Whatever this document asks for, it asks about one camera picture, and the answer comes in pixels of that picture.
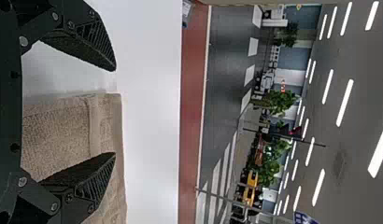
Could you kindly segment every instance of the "bolt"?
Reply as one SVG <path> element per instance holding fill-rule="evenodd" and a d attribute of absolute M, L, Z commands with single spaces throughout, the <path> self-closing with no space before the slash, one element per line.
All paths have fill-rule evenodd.
<path fill-rule="evenodd" d="M 68 194 L 66 195 L 66 199 L 65 199 L 65 201 L 66 201 L 67 203 L 71 203 L 72 200 L 73 200 L 73 194 L 72 194 L 72 193 L 68 193 Z"/>
<path fill-rule="evenodd" d="M 75 24 L 72 21 L 69 21 L 68 22 L 68 28 L 71 29 L 71 30 L 74 30 L 75 29 Z"/>
<path fill-rule="evenodd" d="M 88 209 L 88 211 L 87 211 L 89 214 L 91 214 L 92 212 L 93 212 L 93 204 L 91 204 L 90 206 L 89 206 L 89 209 Z"/>
<path fill-rule="evenodd" d="M 95 18 L 95 12 L 92 9 L 89 11 L 89 15 L 91 18 Z"/>
<path fill-rule="evenodd" d="M 57 209 L 58 209 L 58 204 L 57 203 L 53 203 L 51 205 L 51 212 L 55 212 L 55 211 L 57 211 Z"/>
<path fill-rule="evenodd" d="M 19 179 L 19 187 L 20 188 L 23 188 L 25 187 L 26 183 L 28 182 L 28 179 L 26 177 L 21 177 Z"/>
<path fill-rule="evenodd" d="M 21 46 L 23 46 L 23 47 L 26 47 L 26 46 L 28 46 L 28 39 L 25 37 L 25 36 L 20 36 L 20 44 L 21 44 Z"/>
<path fill-rule="evenodd" d="M 52 18 L 53 18 L 55 21 L 57 21 L 57 20 L 60 19 L 60 17 L 58 16 L 58 14 L 57 14 L 56 12 L 52 12 L 51 16 L 52 16 Z"/>

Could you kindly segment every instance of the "beige carpet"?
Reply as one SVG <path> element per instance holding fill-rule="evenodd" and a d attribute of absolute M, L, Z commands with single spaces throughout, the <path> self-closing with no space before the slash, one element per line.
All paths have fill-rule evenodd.
<path fill-rule="evenodd" d="M 126 223 L 120 95 L 89 94 L 24 106 L 21 166 L 34 180 L 109 151 L 117 158 L 106 195 L 83 223 Z"/>

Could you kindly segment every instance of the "pole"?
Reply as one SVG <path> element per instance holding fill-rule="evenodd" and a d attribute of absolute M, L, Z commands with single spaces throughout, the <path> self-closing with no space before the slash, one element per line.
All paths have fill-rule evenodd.
<path fill-rule="evenodd" d="M 305 141 L 303 139 L 296 138 L 296 137 L 291 137 L 291 136 L 287 136 L 287 135 L 283 135 L 283 134 L 280 134 L 280 133 L 270 133 L 270 134 L 273 135 L 274 137 L 277 137 L 277 138 L 287 138 L 287 139 L 290 139 L 290 140 L 293 139 L 296 142 L 311 144 L 311 142 L 307 142 L 307 141 Z M 314 143 L 314 146 L 316 146 L 316 147 L 326 147 L 326 145 L 323 145 L 323 144 L 320 144 L 320 143 Z"/>
<path fill-rule="evenodd" d="M 293 223 L 292 220 L 290 219 L 287 219 L 285 217 L 277 217 L 269 212 L 266 212 L 266 211 L 263 211 L 262 209 L 259 209 L 259 208 L 255 208 L 255 207 L 251 207 L 251 206 L 248 206 L 246 204 L 243 204 L 241 202 L 238 202 L 238 201 L 235 201 L 235 200 L 231 200 L 229 198 L 226 198 L 226 197 L 223 197 L 223 196 L 220 196 L 218 194 L 214 194 L 214 193 L 211 193 L 211 192 L 208 192 L 206 190 L 203 190 L 203 189 L 198 189 L 198 188 L 195 188 L 196 191 L 199 191 L 199 192 L 202 192 L 204 194 L 206 194 L 207 196 L 212 196 L 212 197 L 216 197 L 216 198 L 219 198 L 219 199 L 223 199 L 225 202 L 228 202 L 228 203 L 231 203 L 231 204 L 236 204 L 240 207 L 244 207 L 244 208 L 247 208 L 248 210 L 252 210 L 252 211 L 255 211 L 255 212 L 259 212 L 259 213 L 263 213 L 269 217 L 272 217 L 272 218 L 275 218 L 275 219 L 281 219 L 283 221 L 286 221 L 286 222 L 291 222 Z"/>
<path fill-rule="evenodd" d="M 244 130 L 244 131 L 247 131 L 247 132 L 251 132 L 251 133 L 258 133 L 258 131 L 251 130 L 251 129 L 243 128 L 243 130 Z"/>

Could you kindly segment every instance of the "green tree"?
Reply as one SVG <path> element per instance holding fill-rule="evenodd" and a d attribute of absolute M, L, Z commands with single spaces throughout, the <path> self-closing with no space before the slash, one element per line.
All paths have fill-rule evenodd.
<path fill-rule="evenodd" d="M 270 91 L 261 100 L 251 100 L 260 108 L 269 109 L 271 115 L 285 115 L 285 111 L 296 102 L 297 97 L 291 91 Z"/>

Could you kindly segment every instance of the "red sidewalk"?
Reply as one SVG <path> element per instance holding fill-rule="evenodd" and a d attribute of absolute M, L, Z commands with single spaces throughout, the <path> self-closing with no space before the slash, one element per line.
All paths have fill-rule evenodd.
<path fill-rule="evenodd" d="M 208 6 L 196 2 L 182 32 L 178 224 L 195 224 Z"/>

